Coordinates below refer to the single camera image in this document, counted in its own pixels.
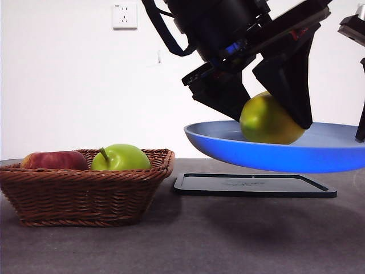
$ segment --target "blue plate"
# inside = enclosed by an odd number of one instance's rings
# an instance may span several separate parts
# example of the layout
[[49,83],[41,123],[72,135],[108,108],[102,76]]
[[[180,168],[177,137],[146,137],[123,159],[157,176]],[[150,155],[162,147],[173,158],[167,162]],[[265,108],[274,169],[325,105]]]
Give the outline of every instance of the blue plate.
[[250,142],[233,120],[191,124],[184,131],[205,155],[243,167],[304,173],[365,167],[365,143],[355,140],[355,126],[313,123],[289,145]]

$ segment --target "table surface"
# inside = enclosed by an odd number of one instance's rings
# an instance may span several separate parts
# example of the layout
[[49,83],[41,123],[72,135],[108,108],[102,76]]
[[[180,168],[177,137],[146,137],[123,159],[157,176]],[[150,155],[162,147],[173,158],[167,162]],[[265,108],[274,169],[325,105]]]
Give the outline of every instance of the table surface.
[[307,174],[331,199],[178,195],[187,172],[275,173],[175,159],[142,221],[116,228],[23,227],[1,195],[0,273],[365,273],[365,169]]

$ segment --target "wicker basket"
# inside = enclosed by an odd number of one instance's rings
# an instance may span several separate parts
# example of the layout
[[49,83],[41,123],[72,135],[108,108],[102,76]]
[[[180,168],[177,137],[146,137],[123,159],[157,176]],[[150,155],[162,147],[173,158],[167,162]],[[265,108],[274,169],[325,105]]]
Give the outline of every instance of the wicker basket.
[[[78,150],[89,166],[99,150]],[[29,227],[136,224],[173,169],[170,150],[143,150],[152,167],[129,171],[28,170],[1,167],[0,186]]]

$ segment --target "wall socket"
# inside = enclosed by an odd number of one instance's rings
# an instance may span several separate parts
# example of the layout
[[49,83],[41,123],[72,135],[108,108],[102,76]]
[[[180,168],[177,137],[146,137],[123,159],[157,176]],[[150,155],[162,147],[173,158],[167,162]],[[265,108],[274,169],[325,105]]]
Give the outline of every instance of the wall socket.
[[113,5],[113,29],[137,28],[137,3],[122,2]]

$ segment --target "green apple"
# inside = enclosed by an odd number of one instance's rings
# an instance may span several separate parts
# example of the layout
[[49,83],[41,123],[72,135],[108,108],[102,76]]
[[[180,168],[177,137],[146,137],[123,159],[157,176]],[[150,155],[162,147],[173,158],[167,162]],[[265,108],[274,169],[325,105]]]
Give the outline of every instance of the green apple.
[[146,154],[130,144],[101,148],[91,163],[92,170],[144,170],[151,167]]
[[290,144],[305,132],[267,91],[246,102],[240,124],[243,135],[258,143]]

